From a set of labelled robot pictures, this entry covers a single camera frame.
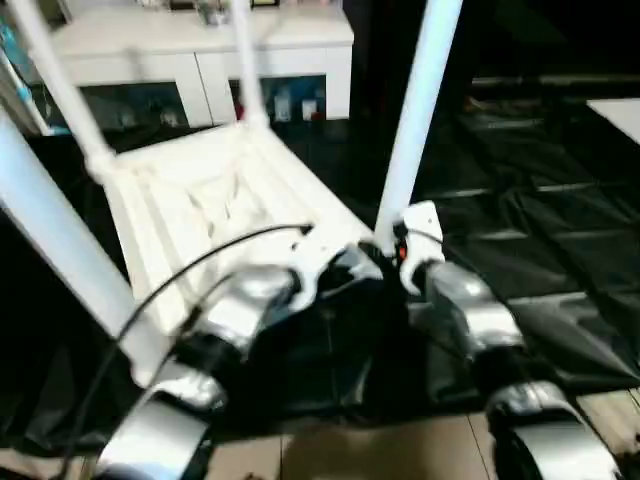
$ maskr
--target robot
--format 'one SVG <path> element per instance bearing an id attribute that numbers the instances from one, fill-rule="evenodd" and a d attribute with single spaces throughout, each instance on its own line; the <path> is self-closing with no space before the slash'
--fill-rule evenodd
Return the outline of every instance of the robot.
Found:
<path id="1" fill-rule="evenodd" d="M 391 275 L 407 298 L 428 302 L 429 321 L 450 323 L 481 392 L 498 478 L 621 479 L 612 454 L 553 368 L 527 347 L 505 304 L 479 276 L 444 259 L 438 239 L 421 225 L 429 208 L 413 205 L 396 224 L 393 259 L 372 244 L 343 244 L 332 230 L 316 228 L 288 258 L 228 276 L 215 299 L 185 322 L 153 387 L 103 450 L 96 478 L 204 478 L 216 447 L 208 419 L 225 408 L 227 388 L 260 331 L 311 306 L 318 278 L 339 258 L 357 276 Z M 395 270 L 389 273 L 384 262 Z"/>

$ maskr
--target black wire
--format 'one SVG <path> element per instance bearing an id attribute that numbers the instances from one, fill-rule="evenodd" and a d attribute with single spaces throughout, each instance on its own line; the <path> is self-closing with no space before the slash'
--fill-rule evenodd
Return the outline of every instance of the black wire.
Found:
<path id="1" fill-rule="evenodd" d="M 91 385 L 87 390 L 87 394 L 85 395 L 84 400 L 82 401 L 82 403 L 78 408 L 78 413 L 69 436 L 69 442 L 67 443 L 67 446 L 64 451 L 62 467 L 60 468 L 60 473 L 58 474 L 59 480 L 65 480 L 67 477 L 67 474 L 69 472 L 69 467 L 71 465 L 71 460 L 75 456 L 76 447 L 80 439 L 80 435 L 82 435 L 82 429 L 84 427 L 86 418 L 89 414 L 89 409 L 91 407 L 91 404 L 93 403 L 94 397 L 98 393 L 98 388 L 102 383 L 102 379 L 106 376 L 107 372 L 109 371 L 109 367 L 111 366 L 111 363 L 113 363 L 113 361 L 115 360 L 118 354 L 120 343 L 122 343 L 122 340 L 124 339 L 124 337 L 127 335 L 127 333 L 129 333 L 131 328 L 135 325 L 136 321 L 140 318 L 140 314 L 142 313 L 142 311 L 153 300 L 155 300 L 158 295 L 160 295 L 169 285 L 171 285 L 178 278 L 183 276 L 185 273 L 187 273 L 196 265 L 199 265 L 200 263 L 202 263 L 204 260 L 214 255 L 217 255 L 218 253 L 220 253 L 223 250 L 226 250 L 227 248 L 233 247 L 234 245 L 237 245 L 239 243 L 245 242 L 252 238 L 255 238 L 267 233 L 271 233 L 271 232 L 277 232 L 280 230 L 302 230 L 303 232 L 306 233 L 306 231 L 310 228 L 311 228 L 311 225 L 308 225 L 308 224 L 276 225 L 273 227 L 268 227 L 262 230 L 257 230 L 255 232 L 248 233 L 246 235 L 242 235 L 241 237 L 235 238 L 234 240 L 231 240 L 227 243 L 223 243 L 222 245 L 214 248 L 213 250 L 210 250 L 200 255 L 194 261 L 192 261 L 185 267 L 178 270 L 171 277 L 169 277 L 164 283 L 162 283 L 158 288 L 156 288 L 153 292 L 151 292 L 151 294 L 149 294 L 149 296 L 147 296 L 142 301 L 142 303 L 140 303 L 140 305 L 136 307 L 136 309 L 133 311 L 129 319 L 126 321 L 126 323 L 122 327 L 122 330 L 120 330 L 120 333 L 118 333 L 118 336 L 113 339 L 113 342 L 109 347 L 109 350 L 107 350 L 107 353 L 105 354 L 101 364 L 99 365 L 98 370 L 93 378 L 93 381 L 91 382 Z M 224 278 L 220 282 L 218 282 L 216 285 L 214 285 L 214 287 L 219 285 L 223 280 Z"/>

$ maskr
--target white metal rod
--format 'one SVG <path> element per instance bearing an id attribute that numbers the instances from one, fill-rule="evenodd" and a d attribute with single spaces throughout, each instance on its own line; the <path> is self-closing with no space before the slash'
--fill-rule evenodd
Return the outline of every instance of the white metal rod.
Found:
<path id="1" fill-rule="evenodd" d="M 102 328 L 115 337 L 135 302 L 131 289 L 0 107 L 0 205 Z M 169 348 L 141 319 L 122 349 L 145 386 Z"/>
<path id="2" fill-rule="evenodd" d="M 249 0 L 231 0 L 231 21 L 240 58 L 240 88 L 245 103 L 244 119 L 254 125 L 268 125 L 262 103 L 262 89 L 256 70 L 256 55 L 249 27 Z"/>
<path id="3" fill-rule="evenodd" d="M 84 153 L 87 169 L 96 181 L 102 183 L 104 176 L 113 168 L 113 152 L 100 133 L 84 98 L 71 83 L 56 56 L 42 13 L 33 0 L 9 0 L 9 4 L 20 31 L 29 43 L 38 73 Z"/>
<path id="4" fill-rule="evenodd" d="M 393 251 L 393 224 L 411 201 L 462 2 L 427 1 L 376 220 L 375 238 L 385 253 Z"/>

